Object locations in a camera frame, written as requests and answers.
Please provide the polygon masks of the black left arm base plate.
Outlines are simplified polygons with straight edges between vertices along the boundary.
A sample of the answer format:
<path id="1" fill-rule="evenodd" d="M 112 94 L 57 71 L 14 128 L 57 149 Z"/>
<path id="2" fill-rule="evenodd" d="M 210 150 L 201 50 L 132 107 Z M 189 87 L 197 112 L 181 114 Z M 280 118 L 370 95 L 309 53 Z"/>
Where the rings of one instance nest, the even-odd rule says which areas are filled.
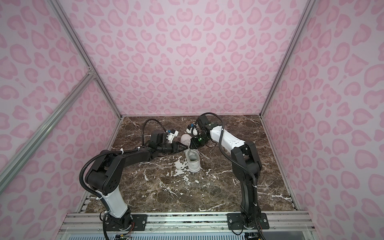
<path id="1" fill-rule="evenodd" d="M 129 232 L 144 231 L 147 224 L 147 215 L 125 214 L 121 218 L 115 218 L 110 214 L 105 214 L 103 229 L 107 232 Z"/>

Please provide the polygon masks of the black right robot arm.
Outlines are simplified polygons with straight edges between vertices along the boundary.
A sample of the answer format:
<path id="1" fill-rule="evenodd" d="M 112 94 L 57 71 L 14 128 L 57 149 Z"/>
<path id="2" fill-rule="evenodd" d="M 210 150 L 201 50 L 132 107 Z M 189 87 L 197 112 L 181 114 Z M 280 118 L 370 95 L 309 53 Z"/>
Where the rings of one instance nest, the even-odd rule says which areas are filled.
<path id="1" fill-rule="evenodd" d="M 253 142 L 240 140 L 229 133 L 223 120 L 216 114 L 204 113 L 187 126 L 187 133 L 192 136 L 190 148 L 199 149 L 209 141 L 217 143 L 222 155 L 232 163 L 235 177 L 241 185 L 241 214 L 248 229 L 261 230 L 261 208 L 258 204 L 258 180 L 262 163 Z"/>

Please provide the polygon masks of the white shoelace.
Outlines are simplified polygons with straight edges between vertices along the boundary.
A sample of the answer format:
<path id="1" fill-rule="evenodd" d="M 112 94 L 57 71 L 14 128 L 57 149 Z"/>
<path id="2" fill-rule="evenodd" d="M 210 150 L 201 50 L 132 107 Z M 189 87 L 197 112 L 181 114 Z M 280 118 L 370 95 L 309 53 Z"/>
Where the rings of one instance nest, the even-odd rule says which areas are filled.
<path id="1" fill-rule="evenodd" d="M 210 160 L 210 158 L 209 157 L 207 157 L 206 155 L 204 155 L 203 153 L 201 153 L 200 151 L 198 151 L 198 150 L 196 150 L 196 152 L 197 152 L 197 154 L 198 154 L 198 158 L 200 159 L 200 158 L 205 158 L 205 159 L 207 159 L 207 160 Z"/>

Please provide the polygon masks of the white sneaker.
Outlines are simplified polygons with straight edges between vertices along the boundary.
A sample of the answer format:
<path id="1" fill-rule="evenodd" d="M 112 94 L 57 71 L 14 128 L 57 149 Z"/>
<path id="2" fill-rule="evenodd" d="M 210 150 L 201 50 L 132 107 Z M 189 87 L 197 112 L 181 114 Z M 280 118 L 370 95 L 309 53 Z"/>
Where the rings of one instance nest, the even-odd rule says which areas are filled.
<path id="1" fill-rule="evenodd" d="M 188 134 L 183 134 L 181 136 L 181 143 L 188 147 L 184 153 L 189 171 L 191 173 L 197 173 L 201 170 L 200 154 L 198 150 L 190 148 L 191 140 L 192 137 Z"/>

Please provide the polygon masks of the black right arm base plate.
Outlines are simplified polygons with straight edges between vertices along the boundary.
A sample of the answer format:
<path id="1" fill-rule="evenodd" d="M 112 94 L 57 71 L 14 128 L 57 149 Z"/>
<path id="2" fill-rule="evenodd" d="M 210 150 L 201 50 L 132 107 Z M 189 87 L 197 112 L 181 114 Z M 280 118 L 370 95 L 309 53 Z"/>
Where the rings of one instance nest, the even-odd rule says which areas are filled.
<path id="1" fill-rule="evenodd" d="M 241 213 L 229 213 L 226 214 L 227 224 L 229 230 L 257 230 L 257 226 L 261 230 L 269 230 L 269 220 L 266 213 L 261 213 L 256 219 L 254 217 L 247 219 L 244 214 Z"/>

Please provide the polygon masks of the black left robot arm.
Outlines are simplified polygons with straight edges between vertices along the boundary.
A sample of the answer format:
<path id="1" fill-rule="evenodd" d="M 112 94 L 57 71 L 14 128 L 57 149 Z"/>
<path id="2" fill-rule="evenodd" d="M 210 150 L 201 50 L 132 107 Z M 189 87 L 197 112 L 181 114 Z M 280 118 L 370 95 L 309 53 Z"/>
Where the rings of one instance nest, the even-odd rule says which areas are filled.
<path id="1" fill-rule="evenodd" d="M 119 189 L 123 170 L 138 163 L 149 162 L 160 155 L 187 150 L 188 146 L 173 140 L 174 133 L 155 131 L 149 141 L 133 150 L 104 150 L 82 167 L 79 182 L 87 192 L 102 201 L 107 211 L 105 224 L 123 230 L 132 225 L 131 210 Z"/>

